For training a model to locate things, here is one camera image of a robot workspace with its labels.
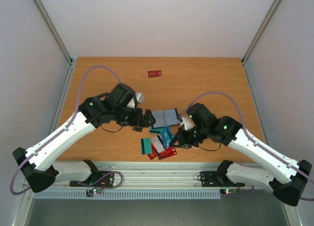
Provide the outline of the blue card with chip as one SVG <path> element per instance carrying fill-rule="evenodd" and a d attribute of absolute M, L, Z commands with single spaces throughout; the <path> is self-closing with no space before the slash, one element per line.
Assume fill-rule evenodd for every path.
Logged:
<path fill-rule="evenodd" d="M 169 143 L 172 140 L 171 128 L 169 126 L 162 128 L 160 135 L 161 135 L 162 145 L 164 149 L 167 149 L 169 147 Z"/>

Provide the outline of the navy blue card holder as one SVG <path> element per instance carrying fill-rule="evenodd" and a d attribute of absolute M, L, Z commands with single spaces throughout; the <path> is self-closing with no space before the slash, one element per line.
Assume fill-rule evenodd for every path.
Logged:
<path fill-rule="evenodd" d="M 154 129 L 163 128 L 167 126 L 175 126 L 178 124 L 178 111 L 177 109 L 168 109 L 152 112 L 156 122 L 152 125 Z"/>

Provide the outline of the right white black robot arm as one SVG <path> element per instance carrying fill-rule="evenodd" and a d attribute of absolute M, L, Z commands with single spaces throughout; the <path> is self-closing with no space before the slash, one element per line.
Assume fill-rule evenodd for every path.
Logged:
<path fill-rule="evenodd" d="M 312 165 L 297 161 L 274 150 L 253 136 L 241 123 L 229 116 L 217 118 L 203 104 L 187 109 L 189 117 L 181 117 L 180 127 L 169 145 L 171 147 L 199 147 L 204 140 L 237 150 L 261 166 L 249 168 L 224 160 L 216 170 L 221 185 L 243 183 L 270 190 L 281 202 L 297 206 L 308 183 Z"/>

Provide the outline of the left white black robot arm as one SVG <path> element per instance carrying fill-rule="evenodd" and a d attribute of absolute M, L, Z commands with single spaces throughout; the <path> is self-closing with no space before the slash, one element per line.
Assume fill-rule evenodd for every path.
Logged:
<path fill-rule="evenodd" d="M 95 186 L 101 178 L 91 160 L 58 162 L 56 159 L 76 141 L 111 121 L 120 127 L 147 128 L 155 124 L 152 111 L 138 107 L 143 99 L 142 93 L 118 84 L 110 93 L 87 98 L 63 125 L 36 145 L 14 150 L 13 156 L 29 188 L 38 193 L 65 181 Z"/>

